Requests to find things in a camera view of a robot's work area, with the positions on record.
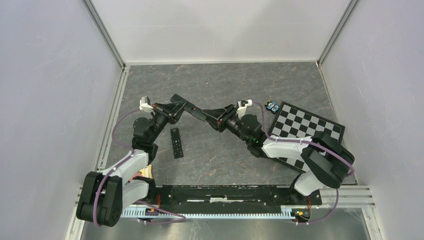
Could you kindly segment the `black remote with buttons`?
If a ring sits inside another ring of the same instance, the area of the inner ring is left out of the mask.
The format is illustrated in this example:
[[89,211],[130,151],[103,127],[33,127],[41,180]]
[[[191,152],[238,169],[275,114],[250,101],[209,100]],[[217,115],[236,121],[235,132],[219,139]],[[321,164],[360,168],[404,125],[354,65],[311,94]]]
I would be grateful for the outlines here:
[[175,159],[180,159],[184,157],[183,148],[182,148],[182,142],[181,142],[181,136],[179,129],[172,128],[170,130],[170,136],[171,136],[171,142],[172,142],[172,148],[173,148],[173,156]]

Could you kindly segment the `black remote back up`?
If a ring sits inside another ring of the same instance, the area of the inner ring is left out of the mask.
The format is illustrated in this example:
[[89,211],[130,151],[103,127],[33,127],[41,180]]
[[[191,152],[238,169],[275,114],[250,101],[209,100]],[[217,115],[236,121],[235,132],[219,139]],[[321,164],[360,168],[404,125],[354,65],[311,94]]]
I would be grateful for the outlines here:
[[170,101],[172,103],[177,102],[177,101],[186,101],[186,112],[189,113],[190,115],[192,115],[193,117],[197,118],[200,121],[205,122],[206,121],[206,115],[202,112],[202,109],[195,106],[193,103],[191,103],[190,101],[186,100],[185,98],[181,97],[178,94],[174,94]]

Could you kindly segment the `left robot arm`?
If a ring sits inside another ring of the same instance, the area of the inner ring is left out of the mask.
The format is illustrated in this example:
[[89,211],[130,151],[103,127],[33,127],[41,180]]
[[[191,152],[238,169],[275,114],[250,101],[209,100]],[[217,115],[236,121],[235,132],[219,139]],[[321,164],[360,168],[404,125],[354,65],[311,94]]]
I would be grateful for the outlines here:
[[158,151],[155,140],[166,125],[178,122],[186,104],[185,100],[150,103],[148,97],[140,101],[136,111],[150,114],[150,118],[139,117],[133,122],[129,151],[122,159],[103,171],[91,171],[85,176],[75,213],[77,219],[113,227],[125,208],[138,200],[145,204],[156,200],[154,180],[135,174],[153,162]]

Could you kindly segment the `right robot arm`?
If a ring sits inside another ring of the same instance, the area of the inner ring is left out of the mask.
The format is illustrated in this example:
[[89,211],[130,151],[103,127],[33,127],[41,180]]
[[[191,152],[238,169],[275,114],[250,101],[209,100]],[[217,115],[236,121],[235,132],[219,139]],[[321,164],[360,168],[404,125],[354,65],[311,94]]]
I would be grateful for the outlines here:
[[298,175],[289,189],[289,199],[302,204],[323,187],[339,189],[344,179],[354,174],[354,156],[323,131],[307,137],[271,136],[254,114],[242,114],[243,107],[204,109],[205,121],[217,132],[230,131],[241,139],[257,158],[287,158],[304,162],[308,171]]

